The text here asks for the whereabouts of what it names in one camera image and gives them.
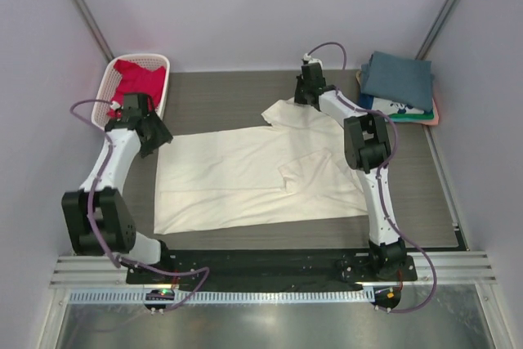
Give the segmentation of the white perforated plastic basket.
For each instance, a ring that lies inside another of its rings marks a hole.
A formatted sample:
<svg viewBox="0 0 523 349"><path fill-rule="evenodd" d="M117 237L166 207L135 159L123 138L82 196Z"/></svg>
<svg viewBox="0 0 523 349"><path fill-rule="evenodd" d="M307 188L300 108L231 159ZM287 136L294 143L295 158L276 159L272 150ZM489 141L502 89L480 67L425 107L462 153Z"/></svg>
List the white perforated plastic basket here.
<svg viewBox="0 0 523 349"><path fill-rule="evenodd" d="M123 107L123 98L128 93L145 93L152 98L156 114L163 119L168 95L170 62L160 54L137 53L118 56L106 67L97 100L92 109L91 120L98 128L118 117L116 109Z"/></svg>

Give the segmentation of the cream white t shirt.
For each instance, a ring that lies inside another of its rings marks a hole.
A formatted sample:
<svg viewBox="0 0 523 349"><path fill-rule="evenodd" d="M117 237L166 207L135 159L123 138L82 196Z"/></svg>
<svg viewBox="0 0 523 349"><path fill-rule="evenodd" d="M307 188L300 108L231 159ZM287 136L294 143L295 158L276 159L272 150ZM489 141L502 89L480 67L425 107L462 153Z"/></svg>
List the cream white t shirt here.
<svg viewBox="0 0 523 349"><path fill-rule="evenodd" d="M160 148L155 234L367 213L334 119L282 100L261 116L264 126L175 136Z"/></svg>

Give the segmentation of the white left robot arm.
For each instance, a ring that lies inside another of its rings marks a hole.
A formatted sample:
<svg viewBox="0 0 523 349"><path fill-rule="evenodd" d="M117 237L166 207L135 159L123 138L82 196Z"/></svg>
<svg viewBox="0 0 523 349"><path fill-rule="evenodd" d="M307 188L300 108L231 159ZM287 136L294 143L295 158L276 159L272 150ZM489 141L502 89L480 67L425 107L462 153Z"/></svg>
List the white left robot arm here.
<svg viewBox="0 0 523 349"><path fill-rule="evenodd" d="M154 153L172 141L172 134L146 93L125 94L116 116L102 127L76 112L86 103L73 104L69 112L100 132L104 144L87 179L61 199L73 250L81 256L106 256L116 267L145 265L149 278L165 283L173 273L167 247L137 230L122 193L134 158Z"/></svg>

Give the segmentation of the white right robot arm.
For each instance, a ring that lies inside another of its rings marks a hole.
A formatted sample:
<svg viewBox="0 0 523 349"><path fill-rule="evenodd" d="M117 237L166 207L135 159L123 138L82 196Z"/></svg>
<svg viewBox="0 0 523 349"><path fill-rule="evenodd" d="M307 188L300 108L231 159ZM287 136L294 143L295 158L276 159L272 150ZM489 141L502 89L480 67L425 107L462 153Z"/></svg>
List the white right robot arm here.
<svg viewBox="0 0 523 349"><path fill-rule="evenodd" d="M345 160L360 180L368 211L370 274L378 280L395 277L406 263L407 251L389 191L392 148L387 117L359 107L334 85L328 85L319 60L302 62L294 101L316 108L342 126Z"/></svg>

